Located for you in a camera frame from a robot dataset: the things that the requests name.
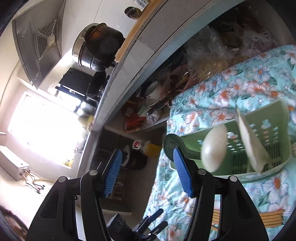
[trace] white plastic utensil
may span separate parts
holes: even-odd
[[[237,125],[251,166],[258,173],[262,173],[266,163],[268,163],[268,168],[271,169],[273,166],[268,152],[262,146],[256,134],[250,127],[249,123],[241,115],[240,111],[238,109],[236,109],[236,111]]]
[[[208,172],[214,172],[223,163],[227,153],[227,128],[224,124],[214,127],[205,137],[201,161]]]

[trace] floral tablecloth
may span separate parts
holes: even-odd
[[[184,135],[207,128],[233,119],[236,107],[247,113],[281,98],[289,106],[289,135],[291,142],[295,142],[293,149],[296,149],[295,65],[296,46],[286,45],[232,66],[188,89],[173,101],[167,134]],[[259,212],[284,209],[285,223],[296,205],[296,159],[291,156],[277,175],[243,186]],[[168,227],[158,238],[161,241],[182,241],[194,203],[195,200],[183,192],[178,173],[169,168],[169,159],[162,150],[144,216],[159,208],[164,212],[150,225],[150,229],[166,220]],[[215,209],[219,207],[219,196],[216,196]],[[272,240],[281,228],[267,228],[269,239]],[[210,240],[215,237],[216,232],[211,231]]]

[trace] window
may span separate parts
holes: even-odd
[[[72,111],[25,93],[14,112],[9,131],[36,153],[62,164],[74,157],[83,128]]]

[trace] plastic bag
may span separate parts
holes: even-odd
[[[186,52],[188,70],[192,78],[183,91],[229,68],[232,64],[233,55],[228,53],[219,33],[209,26],[205,26],[187,41]]]
[[[240,54],[251,58],[276,47],[278,47],[277,42],[266,28],[260,33],[247,28],[242,37]]]
[[[156,123],[163,115],[163,112],[161,110],[157,110],[153,112],[151,115],[148,115],[146,117],[147,124],[153,125]]]

